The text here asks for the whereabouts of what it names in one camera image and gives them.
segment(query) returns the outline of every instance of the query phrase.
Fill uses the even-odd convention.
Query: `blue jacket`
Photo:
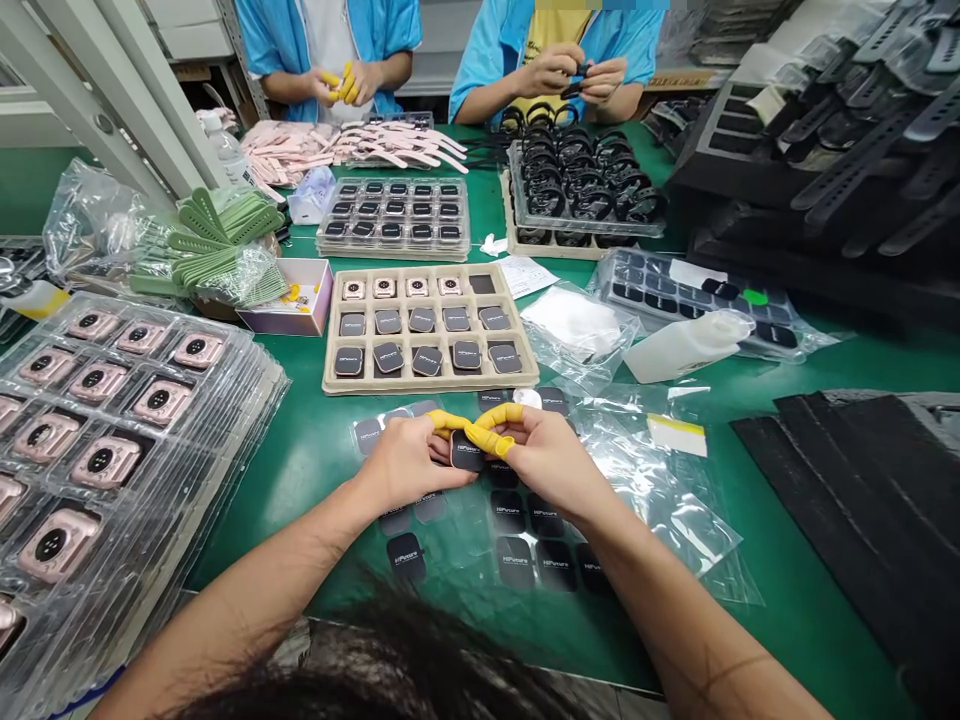
[[[300,0],[236,0],[237,16],[254,75],[274,72],[304,73],[310,69],[307,36]],[[347,10],[357,55],[363,62],[380,62],[423,41],[417,0],[349,0]],[[380,113],[400,112],[392,92],[378,91],[373,98]],[[287,119],[317,122],[316,100],[287,109]]]
[[[665,8],[665,0],[634,0],[634,2],[604,2],[611,5]],[[460,60],[460,70],[450,93],[450,122],[460,112],[460,106],[470,91],[492,85],[520,67],[522,49],[527,43],[530,21],[533,19],[534,0],[483,0],[473,23],[470,40]],[[624,83],[646,84],[656,67],[657,41],[663,23],[663,9],[599,10],[594,13],[587,32],[580,42],[587,60],[603,62],[615,57],[627,59]],[[570,100],[580,116],[585,103],[579,97]],[[491,122],[498,123],[498,113]]]

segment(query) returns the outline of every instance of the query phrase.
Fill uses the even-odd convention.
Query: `dark hair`
[[[546,673],[412,591],[375,585],[373,597],[312,629],[298,668],[254,662],[177,720],[588,720],[602,707],[563,694]]]

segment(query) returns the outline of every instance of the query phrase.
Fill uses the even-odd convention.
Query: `cardboard box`
[[[220,21],[217,0],[144,0],[158,28]]]
[[[280,258],[277,267],[291,286],[290,295],[251,310],[237,310],[237,315],[255,333],[322,337],[333,293],[330,263]]]
[[[227,29],[221,22],[160,28],[158,32],[174,60],[232,57],[234,54]]]

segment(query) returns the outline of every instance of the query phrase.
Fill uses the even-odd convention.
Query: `white cloth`
[[[357,62],[357,47],[350,30],[347,0],[301,0],[303,26],[307,35],[310,65],[343,77],[343,68],[350,61]],[[373,100],[363,107],[343,102],[332,108],[320,105],[318,122],[346,122],[359,120],[373,108]]]

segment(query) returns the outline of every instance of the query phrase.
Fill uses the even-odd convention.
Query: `person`
[[[493,429],[515,438],[506,461],[523,482],[590,543],[673,717],[830,717],[621,502],[564,417],[525,407],[520,422]],[[263,662],[368,524],[475,479],[434,464],[448,452],[430,417],[391,419],[355,477],[195,597],[90,718],[586,719],[507,649],[409,594],[357,606],[346,621],[360,630],[330,625],[316,667]]]
[[[423,40],[417,0],[236,3],[247,69],[268,98],[287,106],[287,120],[401,112],[393,93],[410,79]]]
[[[526,114],[540,102],[554,111],[569,102],[581,120],[593,122],[633,116],[653,77],[664,11],[589,10],[585,2],[584,9],[566,3],[558,10],[558,4],[483,0],[453,82],[451,122],[499,123],[507,106]],[[579,94],[562,100],[584,64]]]

